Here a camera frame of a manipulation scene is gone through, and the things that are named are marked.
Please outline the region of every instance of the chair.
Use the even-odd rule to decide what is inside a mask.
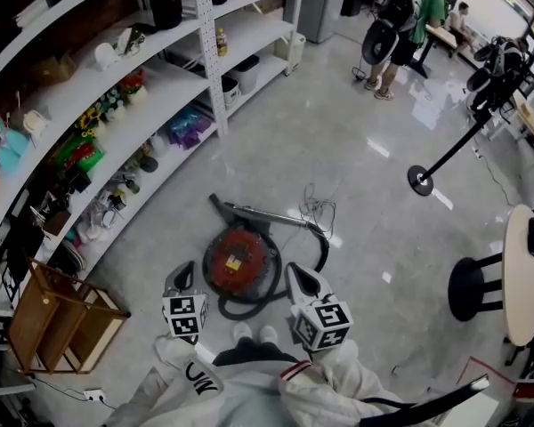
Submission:
[[[365,417],[360,419],[358,425],[360,427],[405,427],[406,425],[422,423],[449,411],[488,387],[489,376],[484,375],[449,394],[419,404],[400,403],[378,397],[363,399],[364,403],[394,407],[398,408],[398,411],[380,416]]]

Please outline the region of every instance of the wooden tabletop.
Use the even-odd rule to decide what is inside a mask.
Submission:
[[[429,33],[437,36],[441,41],[447,43],[453,48],[457,47],[457,41],[455,37],[452,34],[450,34],[445,28],[443,27],[433,28],[429,24],[427,24],[425,28]]]
[[[534,134],[534,108],[526,101],[519,90],[513,93],[513,104],[528,129]]]
[[[502,252],[502,295],[508,338],[524,346],[534,337],[534,256],[528,252],[528,220],[534,213],[518,205],[508,217]]]

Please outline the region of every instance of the black shorts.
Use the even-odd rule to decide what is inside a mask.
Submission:
[[[465,37],[463,36],[463,34],[457,32],[454,28],[450,28],[449,33],[455,37],[455,42],[457,43],[457,46],[459,46],[465,41]]]
[[[392,63],[399,67],[407,65],[411,62],[411,59],[413,59],[413,54],[416,53],[418,47],[419,44],[409,41],[406,36],[400,36],[400,39],[392,52]]]

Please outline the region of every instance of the vacuum wand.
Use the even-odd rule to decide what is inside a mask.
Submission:
[[[264,222],[278,222],[282,224],[290,224],[293,226],[299,226],[301,228],[308,228],[309,222],[306,220],[300,220],[298,218],[287,217],[285,215],[278,215],[272,212],[265,212],[263,210],[257,210],[249,205],[235,205],[232,203],[224,203],[226,207],[238,212],[240,216],[246,216],[250,220],[261,220]]]

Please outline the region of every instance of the black bag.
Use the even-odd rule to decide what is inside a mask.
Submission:
[[[182,0],[152,0],[152,16],[158,30],[168,30],[182,22]]]

